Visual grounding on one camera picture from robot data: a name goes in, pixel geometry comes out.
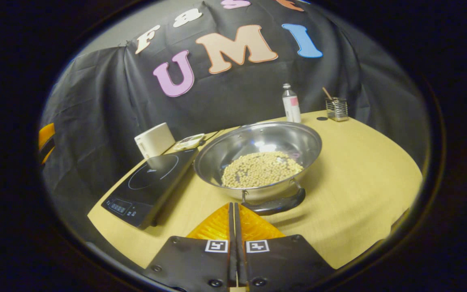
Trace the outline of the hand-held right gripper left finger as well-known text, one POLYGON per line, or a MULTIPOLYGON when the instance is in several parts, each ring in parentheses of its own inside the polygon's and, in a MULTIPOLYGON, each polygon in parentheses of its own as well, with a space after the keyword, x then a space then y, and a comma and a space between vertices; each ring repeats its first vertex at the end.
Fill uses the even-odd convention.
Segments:
POLYGON ((236 284, 234 204, 213 213, 225 239, 171 236, 144 270, 144 276, 173 290, 228 290, 236 284))

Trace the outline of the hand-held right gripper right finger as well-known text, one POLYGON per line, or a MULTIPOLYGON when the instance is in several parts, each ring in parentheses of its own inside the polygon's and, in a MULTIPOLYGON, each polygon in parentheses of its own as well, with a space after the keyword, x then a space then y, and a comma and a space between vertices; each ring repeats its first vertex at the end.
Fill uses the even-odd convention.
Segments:
POLYGON ((300 234, 269 234, 268 222, 235 203, 237 275, 247 290, 311 290, 335 269, 300 234))

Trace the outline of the black induction cooktop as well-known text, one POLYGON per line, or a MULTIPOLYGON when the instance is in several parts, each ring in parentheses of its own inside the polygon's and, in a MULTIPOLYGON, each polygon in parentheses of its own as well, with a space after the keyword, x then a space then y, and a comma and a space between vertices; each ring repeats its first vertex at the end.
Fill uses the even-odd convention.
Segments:
POLYGON ((111 191, 102 207, 137 229, 156 226, 159 212, 197 154, 197 148, 191 148, 144 161, 111 191))

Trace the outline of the steel pot with black handles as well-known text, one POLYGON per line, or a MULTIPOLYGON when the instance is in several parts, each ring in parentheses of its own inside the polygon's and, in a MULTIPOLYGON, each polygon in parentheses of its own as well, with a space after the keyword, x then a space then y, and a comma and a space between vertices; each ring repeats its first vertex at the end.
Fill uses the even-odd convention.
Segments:
POLYGON ((261 216, 274 215, 299 206, 306 197, 301 180, 317 161, 322 140, 314 129, 285 121, 243 125, 208 142, 193 163, 196 175, 261 216), (257 187, 228 187, 223 174, 235 160, 245 155, 282 152, 302 166, 296 174, 286 174, 274 183, 257 187))

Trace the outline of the pile of soybeans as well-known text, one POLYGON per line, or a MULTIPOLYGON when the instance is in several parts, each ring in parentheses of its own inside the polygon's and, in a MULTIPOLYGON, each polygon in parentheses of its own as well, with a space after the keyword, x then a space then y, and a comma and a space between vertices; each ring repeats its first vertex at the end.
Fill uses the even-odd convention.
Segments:
POLYGON ((281 151, 258 152, 242 155, 223 171, 222 186, 250 188, 272 185, 293 177, 303 166, 281 151))

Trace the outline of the white box appliance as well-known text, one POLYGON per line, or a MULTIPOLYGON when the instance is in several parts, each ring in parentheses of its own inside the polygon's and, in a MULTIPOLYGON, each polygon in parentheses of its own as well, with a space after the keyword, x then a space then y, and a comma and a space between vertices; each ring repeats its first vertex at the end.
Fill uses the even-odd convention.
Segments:
POLYGON ((154 126, 135 137, 135 143, 144 159, 162 155, 175 142, 176 140, 166 122, 154 126))

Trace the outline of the white divided dish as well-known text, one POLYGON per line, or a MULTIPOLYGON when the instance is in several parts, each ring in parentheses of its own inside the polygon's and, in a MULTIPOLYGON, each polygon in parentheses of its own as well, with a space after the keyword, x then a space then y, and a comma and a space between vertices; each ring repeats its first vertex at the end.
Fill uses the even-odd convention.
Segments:
POLYGON ((204 137, 205 137, 204 133, 191 135, 191 136, 189 136, 187 138, 184 138, 183 140, 180 140, 180 141, 176 142, 176 144, 174 145, 173 150, 174 151, 182 151, 182 150, 185 150, 185 149, 188 149, 188 148, 195 148, 201 143, 201 141, 204 139, 204 137))

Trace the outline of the clear plastic bottle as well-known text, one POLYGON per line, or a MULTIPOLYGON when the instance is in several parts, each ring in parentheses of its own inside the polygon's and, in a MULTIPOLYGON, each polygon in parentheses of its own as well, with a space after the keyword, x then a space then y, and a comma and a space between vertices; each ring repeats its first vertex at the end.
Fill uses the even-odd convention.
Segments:
POLYGON ((302 119, 297 94, 291 90, 289 83, 283 84, 283 89, 282 100, 287 121, 301 123, 302 119))

